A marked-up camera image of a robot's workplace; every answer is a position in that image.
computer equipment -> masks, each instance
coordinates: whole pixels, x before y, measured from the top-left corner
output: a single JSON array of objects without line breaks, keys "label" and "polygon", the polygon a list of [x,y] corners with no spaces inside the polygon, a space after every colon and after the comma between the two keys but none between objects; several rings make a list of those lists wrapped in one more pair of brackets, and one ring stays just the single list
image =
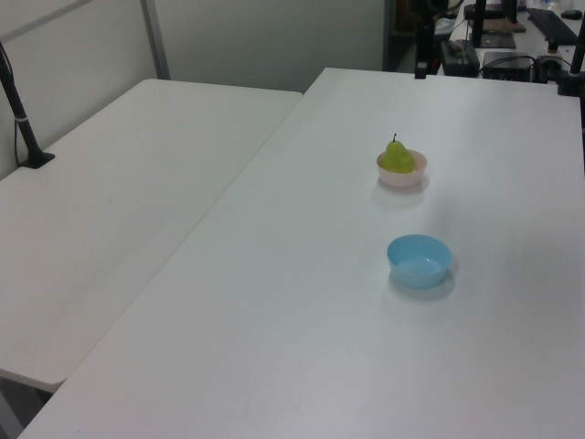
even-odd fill
[{"label": "computer equipment", "polygon": [[530,82],[531,70],[532,60],[526,53],[485,52],[482,67],[484,79]]},{"label": "computer equipment", "polygon": [[479,59],[471,41],[442,41],[439,56],[446,76],[476,78],[479,74]]},{"label": "computer equipment", "polygon": [[583,13],[579,9],[571,9],[570,11],[561,12],[560,17],[568,20],[581,20]]},{"label": "computer equipment", "polygon": [[554,40],[561,46],[575,46],[577,44],[577,36],[557,14],[547,9],[532,7],[526,10],[530,14],[532,22],[545,35],[547,41]]},{"label": "computer equipment", "polygon": [[[475,19],[475,5],[467,5],[463,8],[463,18],[467,21]],[[491,20],[496,18],[505,18],[505,13],[501,5],[486,5],[484,19]]]}]

black stand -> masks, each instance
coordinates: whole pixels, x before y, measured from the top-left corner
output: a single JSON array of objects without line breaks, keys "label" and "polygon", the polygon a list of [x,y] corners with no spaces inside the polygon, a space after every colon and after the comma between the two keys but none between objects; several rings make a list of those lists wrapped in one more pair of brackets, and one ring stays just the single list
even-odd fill
[{"label": "black stand", "polygon": [[8,66],[8,60],[5,58],[4,48],[2,48],[1,43],[0,49],[0,81],[2,82],[2,87],[4,88],[8,102],[10,102],[10,107],[12,108],[12,113],[15,116],[18,128],[20,128],[20,133],[22,134],[23,139],[25,139],[25,144],[27,144],[28,160],[22,163],[21,166],[39,169],[45,163],[55,158],[55,155],[45,153],[38,147],[37,139],[33,134],[33,129],[31,128],[27,114],[25,113],[25,108],[18,96],[15,79],[10,67]]},{"label": "black stand", "polygon": [[475,1],[473,14],[472,43],[475,48],[516,48],[512,32],[490,32],[484,34],[485,0]]},{"label": "black stand", "polygon": [[575,55],[570,63],[569,71],[561,71],[558,80],[558,94],[561,96],[580,97],[580,90],[585,83],[585,75],[581,73],[581,64],[585,55],[585,20],[581,22],[577,45],[575,46]]},{"label": "black stand", "polygon": [[429,73],[432,58],[432,42],[435,36],[435,22],[431,19],[419,19],[417,24],[417,58],[414,78],[424,80]]}]

keyboard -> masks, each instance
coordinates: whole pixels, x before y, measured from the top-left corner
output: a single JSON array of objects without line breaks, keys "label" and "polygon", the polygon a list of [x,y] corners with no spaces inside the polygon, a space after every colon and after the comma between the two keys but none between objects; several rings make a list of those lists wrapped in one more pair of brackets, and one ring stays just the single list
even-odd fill
[{"label": "keyboard", "polygon": [[547,41],[554,39],[561,46],[575,46],[577,44],[577,36],[557,14],[547,9],[534,9],[532,7],[526,10],[530,14],[532,22],[537,25],[540,32],[545,34]]}]

desk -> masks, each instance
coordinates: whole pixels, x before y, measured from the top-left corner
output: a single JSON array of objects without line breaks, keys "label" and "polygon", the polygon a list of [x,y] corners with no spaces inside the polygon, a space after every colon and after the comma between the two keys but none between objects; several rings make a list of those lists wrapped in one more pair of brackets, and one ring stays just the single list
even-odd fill
[{"label": "desk", "polygon": [[[461,9],[459,10],[459,14],[457,15],[457,19],[455,24],[458,25],[460,22],[463,21],[463,8],[466,5],[473,5],[475,3],[474,0],[465,0]],[[527,7],[535,7],[540,9],[550,9],[554,11],[558,16],[563,11],[567,11],[570,9],[580,9],[581,11],[585,8],[585,2],[582,0],[560,0],[553,3],[543,3],[539,0],[527,0]],[[478,48],[476,49],[477,58],[480,60],[480,64],[484,65],[484,54],[486,51],[497,51],[497,52],[525,52],[528,55],[536,58],[540,55],[547,54],[547,47],[548,43],[545,41],[545,36],[538,27],[531,21],[528,20],[528,12],[518,12],[517,13],[517,20],[519,23],[522,23],[526,27],[526,32],[524,33],[515,33],[514,34],[514,41],[516,42],[516,48],[497,48],[497,49],[485,49],[485,48]],[[567,26],[575,32],[575,35],[579,34],[581,20],[566,20],[563,21],[567,24]],[[465,32],[466,32],[466,23],[461,24],[456,29],[453,30],[451,34],[451,40],[457,39],[465,39]],[[469,39],[471,39],[472,30],[469,27]],[[557,55],[563,57],[568,63],[573,60],[573,54],[575,53],[575,46],[559,46]],[[568,70],[569,65],[563,63],[563,69]]]},{"label": "desk", "polygon": [[[22,439],[584,437],[579,109],[325,70]],[[421,187],[378,183],[394,133]],[[388,278],[412,232],[454,253],[434,289]]]},{"label": "desk", "polygon": [[0,376],[54,391],[300,99],[147,80],[0,183]]}]

blue bowl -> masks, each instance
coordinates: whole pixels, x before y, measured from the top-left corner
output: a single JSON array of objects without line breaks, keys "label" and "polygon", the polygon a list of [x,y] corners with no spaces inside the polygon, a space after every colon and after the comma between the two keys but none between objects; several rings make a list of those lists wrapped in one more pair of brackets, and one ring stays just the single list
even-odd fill
[{"label": "blue bowl", "polygon": [[449,247],[427,235],[404,235],[388,246],[392,277],[411,288],[439,284],[451,265]]}]

